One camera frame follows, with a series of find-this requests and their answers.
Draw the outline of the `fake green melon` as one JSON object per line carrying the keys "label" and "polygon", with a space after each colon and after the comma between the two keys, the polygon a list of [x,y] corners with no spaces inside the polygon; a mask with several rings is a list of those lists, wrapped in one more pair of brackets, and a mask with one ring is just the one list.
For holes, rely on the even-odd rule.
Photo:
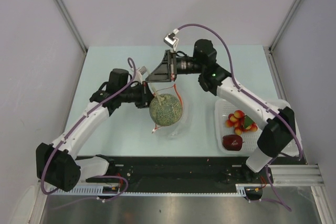
{"label": "fake green melon", "polygon": [[154,131],[161,127],[172,126],[183,115],[183,100],[176,84],[163,89],[153,89],[154,98],[149,107],[149,113],[155,124]]}

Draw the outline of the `clear zip top bag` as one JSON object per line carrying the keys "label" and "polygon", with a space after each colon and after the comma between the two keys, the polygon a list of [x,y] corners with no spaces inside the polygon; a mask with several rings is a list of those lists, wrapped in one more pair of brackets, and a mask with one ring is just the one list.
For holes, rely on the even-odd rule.
{"label": "clear zip top bag", "polygon": [[149,106],[150,118],[154,122],[152,134],[174,139],[188,127],[189,105],[178,91],[177,85],[154,90]]}

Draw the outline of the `fake red strawberries bunch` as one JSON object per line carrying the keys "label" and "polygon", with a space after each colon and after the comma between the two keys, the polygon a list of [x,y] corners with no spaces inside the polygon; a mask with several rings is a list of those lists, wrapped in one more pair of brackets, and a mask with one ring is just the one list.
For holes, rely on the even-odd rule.
{"label": "fake red strawberries bunch", "polygon": [[258,130],[257,124],[241,110],[236,110],[234,113],[229,114],[224,125],[227,128],[232,128],[236,135],[257,132]]}

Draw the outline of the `fake red apple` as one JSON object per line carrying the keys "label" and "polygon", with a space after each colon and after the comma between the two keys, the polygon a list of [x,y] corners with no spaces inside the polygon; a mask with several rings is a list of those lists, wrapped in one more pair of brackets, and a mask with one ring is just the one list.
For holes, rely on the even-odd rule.
{"label": "fake red apple", "polygon": [[243,139],[239,135],[225,135],[222,138],[222,146],[228,151],[240,151],[243,146]]}

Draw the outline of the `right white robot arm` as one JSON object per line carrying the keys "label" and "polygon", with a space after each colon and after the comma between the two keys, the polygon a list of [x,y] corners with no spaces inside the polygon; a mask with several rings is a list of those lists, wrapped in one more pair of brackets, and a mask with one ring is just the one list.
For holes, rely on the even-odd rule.
{"label": "right white robot arm", "polygon": [[254,183],[261,177],[261,170],[292,141],[296,140],[294,111],[269,104],[246,90],[234,80],[232,71],[227,71],[216,62],[217,51],[207,39],[194,44],[191,57],[177,57],[171,49],[166,50],[161,63],[149,74],[146,82],[172,82],[180,74],[198,74],[202,89],[222,98],[249,116],[262,133],[257,147],[242,169],[243,179]]}

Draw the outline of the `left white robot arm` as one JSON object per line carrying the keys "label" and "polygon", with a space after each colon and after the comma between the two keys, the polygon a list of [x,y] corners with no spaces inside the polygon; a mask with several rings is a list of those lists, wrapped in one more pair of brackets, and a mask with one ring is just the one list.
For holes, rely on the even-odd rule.
{"label": "left white robot arm", "polygon": [[145,66],[133,74],[124,69],[113,69],[109,80],[92,94],[79,120],[52,143],[41,143],[37,147],[37,177],[42,185],[49,183],[63,191],[70,191],[78,182],[92,177],[100,177],[105,182],[115,178],[112,159],[96,155],[78,160],[77,156],[98,126],[121,104],[134,103],[139,109],[149,107],[154,96],[142,80],[146,72]]}

